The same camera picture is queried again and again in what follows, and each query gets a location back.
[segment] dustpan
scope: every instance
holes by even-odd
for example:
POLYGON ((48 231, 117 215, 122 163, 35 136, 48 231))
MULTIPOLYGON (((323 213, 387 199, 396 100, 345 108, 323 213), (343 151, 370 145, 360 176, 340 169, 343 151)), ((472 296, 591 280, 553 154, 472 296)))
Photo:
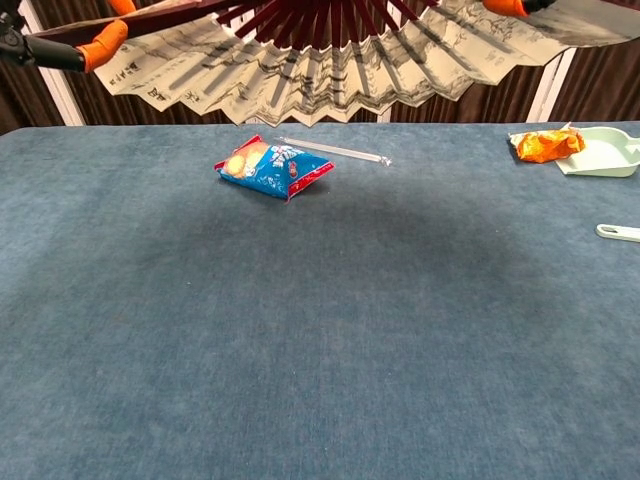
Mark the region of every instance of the dustpan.
POLYGON ((640 165, 640 138, 612 127, 579 128, 586 148, 556 160, 565 175, 629 177, 640 165))

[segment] folding fan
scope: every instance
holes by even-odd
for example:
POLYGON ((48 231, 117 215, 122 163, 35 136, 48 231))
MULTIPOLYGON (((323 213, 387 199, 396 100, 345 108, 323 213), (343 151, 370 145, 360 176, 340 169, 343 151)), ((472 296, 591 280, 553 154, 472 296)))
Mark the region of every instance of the folding fan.
MULTIPOLYGON (((96 70, 112 95, 274 126, 455 101, 517 65, 640 37, 640 12, 603 0, 557 0, 522 17, 478 0, 168 0, 123 18, 134 38, 96 70)), ((86 36, 99 23, 45 36, 86 36)))

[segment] orange snack wrapper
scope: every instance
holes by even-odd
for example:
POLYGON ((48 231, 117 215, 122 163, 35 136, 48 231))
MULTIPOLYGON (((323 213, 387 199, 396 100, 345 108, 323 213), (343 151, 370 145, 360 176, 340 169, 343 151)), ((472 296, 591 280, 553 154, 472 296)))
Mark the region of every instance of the orange snack wrapper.
POLYGON ((584 138, 574 128, 527 133, 516 146, 520 160, 534 163, 567 158, 584 149, 584 138))

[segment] blue-gray table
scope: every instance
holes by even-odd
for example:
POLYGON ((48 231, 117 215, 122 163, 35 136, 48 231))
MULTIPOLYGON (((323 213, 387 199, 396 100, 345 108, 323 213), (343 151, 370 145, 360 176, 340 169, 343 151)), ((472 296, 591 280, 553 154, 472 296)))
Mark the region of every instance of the blue-gray table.
POLYGON ((539 127, 4 136, 0 478, 640 478, 640 177, 539 127), (394 164, 287 205, 212 170, 255 133, 394 164))

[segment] clear plastic straw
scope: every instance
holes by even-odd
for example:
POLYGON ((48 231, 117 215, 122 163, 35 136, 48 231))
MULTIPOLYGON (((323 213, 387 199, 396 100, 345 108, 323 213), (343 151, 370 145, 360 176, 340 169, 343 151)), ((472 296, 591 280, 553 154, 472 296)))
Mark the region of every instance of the clear plastic straw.
POLYGON ((306 142, 304 140, 295 140, 288 137, 278 137, 278 140, 284 143, 288 143, 289 145, 295 145, 296 147, 308 148, 310 150, 318 150, 327 153, 335 153, 336 155, 344 155, 346 157, 359 158, 361 160, 368 160, 369 162, 380 163, 386 167, 391 165, 391 159, 383 155, 358 152, 356 150, 349 150, 347 148, 332 147, 331 145, 322 145, 320 143, 306 142))

